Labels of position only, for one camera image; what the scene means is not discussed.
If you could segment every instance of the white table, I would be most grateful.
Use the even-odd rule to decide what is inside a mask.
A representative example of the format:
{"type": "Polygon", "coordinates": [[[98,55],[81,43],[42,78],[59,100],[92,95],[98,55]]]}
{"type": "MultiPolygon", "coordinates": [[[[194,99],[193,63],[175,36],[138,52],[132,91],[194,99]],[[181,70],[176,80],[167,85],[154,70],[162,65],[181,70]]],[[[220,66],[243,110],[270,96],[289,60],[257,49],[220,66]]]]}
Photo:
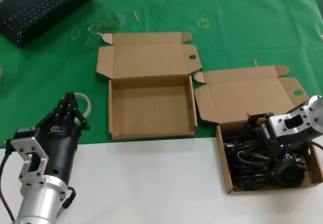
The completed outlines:
{"type": "MultiPolygon", "coordinates": [[[[323,162],[323,151],[318,150],[323,162]]],[[[9,158],[3,192],[14,216],[22,201],[22,159],[9,158]]],[[[79,145],[57,224],[322,223],[323,184],[300,191],[232,196],[215,138],[79,145]]],[[[11,223],[0,205],[0,223],[11,223]]]]}

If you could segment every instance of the empty cardboard box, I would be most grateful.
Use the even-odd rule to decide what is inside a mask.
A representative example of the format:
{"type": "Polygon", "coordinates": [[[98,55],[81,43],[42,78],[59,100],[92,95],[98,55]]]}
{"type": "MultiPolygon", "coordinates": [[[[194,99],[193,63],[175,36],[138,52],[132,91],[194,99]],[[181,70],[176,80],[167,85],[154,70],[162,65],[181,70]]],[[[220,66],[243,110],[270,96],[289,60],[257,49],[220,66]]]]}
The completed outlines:
{"type": "Polygon", "coordinates": [[[109,77],[113,140],[193,136],[190,73],[201,68],[191,33],[104,34],[96,71],[109,77]]]}
{"type": "MultiPolygon", "coordinates": [[[[286,66],[268,66],[198,72],[194,75],[197,82],[206,83],[194,90],[201,118],[219,124],[217,144],[226,189],[230,194],[249,192],[234,188],[222,133],[242,130],[249,115],[270,112],[282,115],[307,101],[308,96],[296,78],[281,77],[288,71],[286,66]]],[[[306,160],[308,171],[300,188],[323,182],[321,166],[313,146],[310,146],[306,160]]]]}

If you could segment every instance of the green mat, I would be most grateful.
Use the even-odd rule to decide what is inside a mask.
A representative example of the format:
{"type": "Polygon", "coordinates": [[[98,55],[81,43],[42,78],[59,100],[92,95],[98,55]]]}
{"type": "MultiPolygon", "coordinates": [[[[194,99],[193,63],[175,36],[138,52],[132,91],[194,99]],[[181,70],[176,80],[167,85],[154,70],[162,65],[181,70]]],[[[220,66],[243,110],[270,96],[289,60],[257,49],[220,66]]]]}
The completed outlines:
{"type": "MultiPolygon", "coordinates": [[[[203,70],[252,67],[256,58],[259,66],[287,65],[308,95],[322,94],[323,21],[315,0],[92,0],[23,49],[0,36],[0,138],[36,125],[74,91],[92,102],[91,130],[80,143],[110,142],[96,32],[170,31],[193,34],[203,70]]],[[[213,124],[198,124],[196,137],[215,136],[213,124]]]]}

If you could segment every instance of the box lid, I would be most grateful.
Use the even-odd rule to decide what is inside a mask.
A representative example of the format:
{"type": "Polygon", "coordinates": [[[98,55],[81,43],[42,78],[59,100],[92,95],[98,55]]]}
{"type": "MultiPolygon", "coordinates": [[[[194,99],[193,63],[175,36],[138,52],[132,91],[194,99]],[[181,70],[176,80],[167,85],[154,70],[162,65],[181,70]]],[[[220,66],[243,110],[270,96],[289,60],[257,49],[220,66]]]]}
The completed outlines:
{"type": "Polygon", "coordinates": [[[238,122],[249,115],[285,114],[308,100],[287,66],[266,66],[198,72],[194,79],[205,85],[194,90],[201,118],[215,123],[238,122]]]}
{"type": "Polygon", "coordinates": [[[104,34],[96,71],[109,78],[183,75],[201,68],[189,32],[104,34]]]}

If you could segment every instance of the tangled black cables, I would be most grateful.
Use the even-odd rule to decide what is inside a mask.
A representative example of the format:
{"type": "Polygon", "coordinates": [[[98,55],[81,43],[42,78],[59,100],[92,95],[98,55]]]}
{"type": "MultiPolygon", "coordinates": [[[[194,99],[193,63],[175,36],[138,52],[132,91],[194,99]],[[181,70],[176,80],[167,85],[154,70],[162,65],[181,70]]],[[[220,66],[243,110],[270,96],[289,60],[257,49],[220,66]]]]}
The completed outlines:
{"type": "Polygon", "coordinates": [[[274,175],[264,144],[250,143],[237,146],[227,152],[227,160],[235,186],[242,191],[254,191],[263,187],[296,188],[307,171],[306,162],[296,160],[281,174],[274,175]]]}

